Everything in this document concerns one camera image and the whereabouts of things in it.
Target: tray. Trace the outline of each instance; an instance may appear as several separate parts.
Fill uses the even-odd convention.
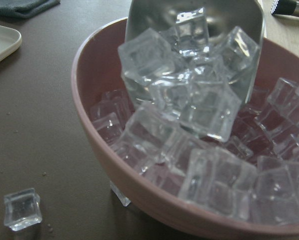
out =
[[[0,61],[12,54],[22,43],[21,33],[0,25]]]

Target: dark gray table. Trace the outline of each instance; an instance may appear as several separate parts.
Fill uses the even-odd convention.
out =
[[[30,19],[0,17],[23,43],[0,62],[0,240],[198,240],[110,191],[72,100],[71,67],[84,39],[128,15],[131,0],[63,0]],[[35,188],[43,221],[14,233],[3,196]]]

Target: dark gray cloth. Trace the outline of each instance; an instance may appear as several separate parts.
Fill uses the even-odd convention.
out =
[[[0,0],[0,16],[28,19],[60,2],[61,0]]]

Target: metal scoop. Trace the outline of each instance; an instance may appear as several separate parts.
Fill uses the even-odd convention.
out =
[[[240,26],[260,46],[264,35],[263,10],[256,0],[133,0],[127,19],[125,40],[147,28],[167,30],[177,15],[204,7],[210,41],[218,43]]]

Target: bowl rim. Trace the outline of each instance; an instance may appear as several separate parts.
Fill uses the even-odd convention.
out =
[[[98,134],[95,128],[92,125],[92,122],[89,119],[86,111],[84,110],[83,104],[81,102],[81,97],[78,90],[78,82],[77,82],[77,70],[78,63],[80,61],[81,54],[84,52],[86,45],[99,33],[101,33],[104,29],[111,28],[113,25],[126,22],[127,17],[122,17],[116,20],[113,20],[94,32],[92,32],[80,45],[78,48],[75,57],[72,62],[71,68],[71,90],[72,97],[74,101],[74,105],[78,114],[78,117],[81,121],[83,128],[85,129],[85,133],[88,134],[89,137],[96,142],[101,149],[103,149],[103,154],[111,158],[114,164],[122,171],[124,174],[128,175],[129,178],[137,181],[138,184],[146,189],[146,191],[151,192],[153,195],[156,195],[158,198],[163,199],[165,202],[169,202],[175,208],[182,209],[183,212],[188,212],[189,214],[196,216],[198,219],[208,220],[211,223],[215,223],[219,226],[225,226],[227,228],[238,230],[244,233],[250,234],[258,234],[258,235],[267,235],[267,236],[296,236],[299,235],[299,223],[298,224],[288,224],[288,225],[266,225],[266,224],[258,224],[251,222],[244,222],[235,220],[233,218],[229,218],[226,216],[218,215],[216,213],[205,210],[199,206],[196,206],[192,203],[186,202],[149,182],[147,179],[139,175],[136,171],[134,171],[130,166],[128,166],[125,162],[123,162],[120,157],[106,144],[106,142],[102,139],[102,137]],[[276,48],[281,48],[284,51],[288,51],[278,44],[264,38],[264,43],[270,43],[274,45]]]

